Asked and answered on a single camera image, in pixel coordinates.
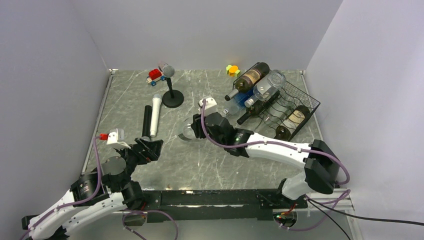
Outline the blue square glass bottle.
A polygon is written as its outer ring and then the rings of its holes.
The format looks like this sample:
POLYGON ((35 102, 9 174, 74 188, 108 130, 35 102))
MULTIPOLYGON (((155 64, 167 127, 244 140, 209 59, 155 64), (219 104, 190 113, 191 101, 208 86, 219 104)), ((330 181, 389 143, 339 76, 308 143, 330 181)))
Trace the blue square glass bottle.
POLYGON ((226 101, 222 113, 225 116, 231 116, 246 108, 245 101, 253 95, 253 89, 246 93, 238 93, 230 101, 226 101))

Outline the dark wine bottle black neck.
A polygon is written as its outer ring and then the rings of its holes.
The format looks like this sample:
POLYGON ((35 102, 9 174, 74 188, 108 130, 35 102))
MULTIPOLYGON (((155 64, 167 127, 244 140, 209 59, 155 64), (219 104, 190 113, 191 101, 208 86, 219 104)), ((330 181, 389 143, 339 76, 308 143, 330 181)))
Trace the dark wine bottle black neck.
POLYGON ((246 112, 239 119, 237 119, 237 124, 242 125, 250 117, 257 117, 266 109, 268 109, 274 102, 275 100, 272 99, 268 101, 259 100, 255 102, 251 107, 247 107, 246 112))

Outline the dark wine bottle silver neck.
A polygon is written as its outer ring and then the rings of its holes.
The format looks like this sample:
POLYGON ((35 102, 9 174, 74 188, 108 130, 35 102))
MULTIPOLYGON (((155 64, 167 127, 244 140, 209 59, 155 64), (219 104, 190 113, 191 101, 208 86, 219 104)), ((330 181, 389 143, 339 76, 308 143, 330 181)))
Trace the dark wine bottle silver neck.
POLYGON ((267 63, 257 62, 234 81, 232 90, 224 96, 224 99, 230 101, 239 93, 247 93, 269 72, 270 67, 267 63))

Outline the clear round bottle front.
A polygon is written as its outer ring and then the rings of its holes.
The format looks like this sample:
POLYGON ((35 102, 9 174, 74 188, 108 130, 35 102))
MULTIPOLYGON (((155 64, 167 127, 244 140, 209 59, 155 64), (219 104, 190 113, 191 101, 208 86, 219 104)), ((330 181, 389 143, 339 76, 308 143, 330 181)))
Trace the clear round bottle front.
POLYGON ((244 102, 244 105, 250 108, 257 101, 269 100, 284 86, 285 82, 286 76, 281 71, 271 70, 253 87, 253 95, 244 102))

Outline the clear round bottle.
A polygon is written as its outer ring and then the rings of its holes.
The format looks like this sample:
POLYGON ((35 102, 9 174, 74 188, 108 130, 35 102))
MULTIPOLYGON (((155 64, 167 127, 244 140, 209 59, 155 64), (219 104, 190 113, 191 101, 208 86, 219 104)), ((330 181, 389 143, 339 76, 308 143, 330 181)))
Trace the clear round bottle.
POLYGON ((194 130, 191 127, 191 124, 193 123, 193 120, 191 118, 186 118, 181 124, 178 131, 177 136, 182 141, 193 141, 196 140, 197 137, 195 135, 194 130))
POLYGON ((257 101, 269 100, 284 86, 285 82, 286 76, 281 71, 271 70, 253 87, 253 95, 244 102, 244 105, 250 108, 257 101))

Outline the dark green wine bottle front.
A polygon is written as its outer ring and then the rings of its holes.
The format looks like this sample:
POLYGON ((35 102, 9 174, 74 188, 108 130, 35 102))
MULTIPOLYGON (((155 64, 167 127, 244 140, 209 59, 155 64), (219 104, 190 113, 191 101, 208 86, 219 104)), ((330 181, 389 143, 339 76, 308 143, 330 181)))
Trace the dark green wine bottle front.
POLYGON ((276 128, 275 139, 289 141, 294 135, 297 127, 306 120, 310 114, 308 107, 304 105, 297 106, 293 112, 276 128))

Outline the clear glass bottle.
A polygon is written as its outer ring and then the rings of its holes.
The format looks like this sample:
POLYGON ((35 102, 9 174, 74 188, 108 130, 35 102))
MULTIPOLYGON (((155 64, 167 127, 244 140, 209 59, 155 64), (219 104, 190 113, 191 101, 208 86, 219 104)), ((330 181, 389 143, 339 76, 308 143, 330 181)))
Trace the clear glass bottle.
POLYGON ((292 102, 279 98, 263 112, 261 122, 255 130, 260 131, 264 127, 279 125, 288 116, 292 108, 292 102))

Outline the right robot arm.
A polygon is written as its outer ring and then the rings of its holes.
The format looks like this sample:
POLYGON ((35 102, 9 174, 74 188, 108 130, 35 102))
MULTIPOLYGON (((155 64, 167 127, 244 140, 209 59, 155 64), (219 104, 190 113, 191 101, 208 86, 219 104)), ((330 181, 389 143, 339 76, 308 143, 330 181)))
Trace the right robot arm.
POLYGON ((334 192, 341 168, 340 161, 322 140, 293 143, 265 137, 248 129, 235 128, 219 113, 205 117, 195 114, 185 127, 196 139, 209 139, 232 156, 263 158, 298 168, 301 172, 282 181, 276 202, 288 208, 300 196, 310 192, 330 195, 334 192))

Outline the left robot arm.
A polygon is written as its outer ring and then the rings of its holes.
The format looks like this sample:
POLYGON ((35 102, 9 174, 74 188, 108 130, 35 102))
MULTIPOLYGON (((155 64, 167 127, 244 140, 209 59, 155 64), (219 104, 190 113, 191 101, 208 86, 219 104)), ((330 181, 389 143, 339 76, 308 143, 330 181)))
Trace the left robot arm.
POLYGON ((131 175, 138 165, 157 161, 163 144, 163 140, 143 138, 127 144, 117 131, 94 137, 94 171, 81 175, 45 212, 23 217, 22 239, 65 240, 80 228, 115 211, 141 210, 150 196, 131 175))

